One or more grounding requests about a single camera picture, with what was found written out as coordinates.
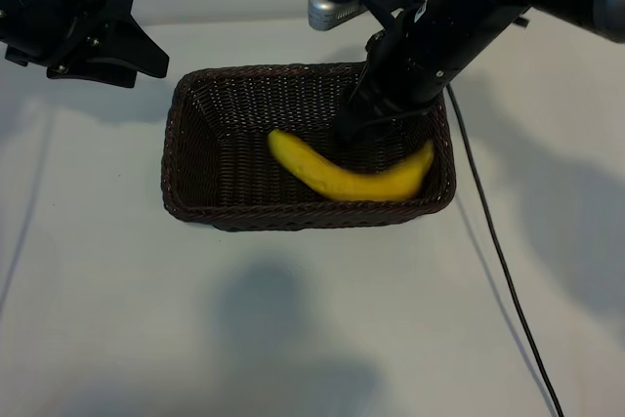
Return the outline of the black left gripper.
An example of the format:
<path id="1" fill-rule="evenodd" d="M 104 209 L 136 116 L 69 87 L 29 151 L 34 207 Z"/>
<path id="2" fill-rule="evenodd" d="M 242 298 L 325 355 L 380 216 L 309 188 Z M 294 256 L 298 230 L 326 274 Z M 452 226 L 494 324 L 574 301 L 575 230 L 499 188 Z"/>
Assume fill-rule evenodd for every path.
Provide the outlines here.
<path id="1" fill-rule="evenodd" d="M 132 16 L 134 0 L 27 0 L 27 61 L 49 79 L 133 88 L 167 75 L 169 56 Z"/>

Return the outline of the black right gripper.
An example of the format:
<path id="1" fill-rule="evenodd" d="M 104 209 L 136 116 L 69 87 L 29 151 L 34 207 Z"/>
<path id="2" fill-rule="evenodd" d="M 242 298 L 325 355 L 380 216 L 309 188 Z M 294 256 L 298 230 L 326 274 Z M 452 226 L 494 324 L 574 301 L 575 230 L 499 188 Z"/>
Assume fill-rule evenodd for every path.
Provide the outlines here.
<path id="1" fill-rule="evenodd" d="M 392 133 L 378 113 L 418 113 L 449 82 L 450 70 L 438 63 L 414 21 L 397 20 L 370 38 L 358 86 L 343 91 L 335 115 L 335 135 L 345 144 L 374 142 Z"/>

